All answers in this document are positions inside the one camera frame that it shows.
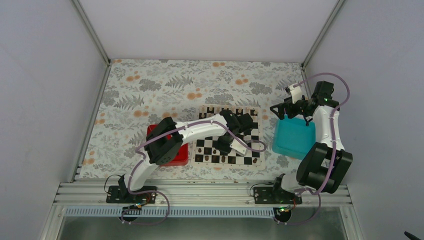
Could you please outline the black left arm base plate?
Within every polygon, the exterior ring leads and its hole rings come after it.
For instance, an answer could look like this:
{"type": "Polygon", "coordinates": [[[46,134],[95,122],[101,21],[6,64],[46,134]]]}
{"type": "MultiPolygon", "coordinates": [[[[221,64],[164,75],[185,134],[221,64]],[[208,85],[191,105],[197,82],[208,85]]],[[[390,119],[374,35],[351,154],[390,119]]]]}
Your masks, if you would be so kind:
{"type": "Polygon", "coordinates": [[[145,186],[136,195],[127,192],[127,189],[121,190],[121,187],[115,185],[108,188],[108,194],[106,197],[106,203],[108,204],[154,204],[156,200],[156,194],[152,195],[152,192],[140,194],[143,191],[156,191],[156,186],[145,186]]]}

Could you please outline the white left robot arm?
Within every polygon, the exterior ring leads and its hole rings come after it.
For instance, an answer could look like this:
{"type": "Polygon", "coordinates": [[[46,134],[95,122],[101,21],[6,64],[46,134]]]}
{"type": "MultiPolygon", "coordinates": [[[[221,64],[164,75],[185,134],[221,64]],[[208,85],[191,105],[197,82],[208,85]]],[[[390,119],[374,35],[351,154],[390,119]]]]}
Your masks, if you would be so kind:
{"type": "Polygon", "coordinates": [[[213,144],[221,153],[236,151],[245,155],[250,147],[238,136],[253,129],[254,121],[248,114],[236,115],[229,109],[208,118],[193,121],[174,121],[171,117],[162,119],[145,138],[145,142],[136,147],[135,152],[142,159],[131,172],[120,177],[119,196],[131,203],[139,197],[148,177],[161,165],[171,162],[181,146],[205,138],[216,137],[213,144]]]}

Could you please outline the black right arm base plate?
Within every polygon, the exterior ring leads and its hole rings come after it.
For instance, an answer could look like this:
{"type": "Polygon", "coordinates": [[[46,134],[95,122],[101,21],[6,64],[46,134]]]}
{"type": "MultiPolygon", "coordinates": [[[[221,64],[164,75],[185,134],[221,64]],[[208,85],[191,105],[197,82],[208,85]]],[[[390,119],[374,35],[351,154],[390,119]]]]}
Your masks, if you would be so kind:
{"type": "Polygon", "coordinates": [[[300,205],[303,203],[302,198],[294,193],[282,188],[274,189],[271,186],[254,186],[251,195],[256,205],[300,205]]]}

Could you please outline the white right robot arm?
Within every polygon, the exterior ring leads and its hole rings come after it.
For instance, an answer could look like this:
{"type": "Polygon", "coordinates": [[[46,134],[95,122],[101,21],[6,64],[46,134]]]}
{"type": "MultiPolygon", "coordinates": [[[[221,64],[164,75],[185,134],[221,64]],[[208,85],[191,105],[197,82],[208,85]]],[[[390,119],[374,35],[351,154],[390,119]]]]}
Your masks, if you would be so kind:
{"type": "Polygon", "coordinates": [[[334,193],[353,162],[353,155],[341,141],[340,103],[332,98],[333,83],[317,82],[310,99],[305,98],[297,83],[285,90],[290,96],[270,107],[278,117],[271,149],[299,159],[300,164],[295,173],[277,177],[270,195],[278,204],[300,192],[301,187],[334,193]]]}

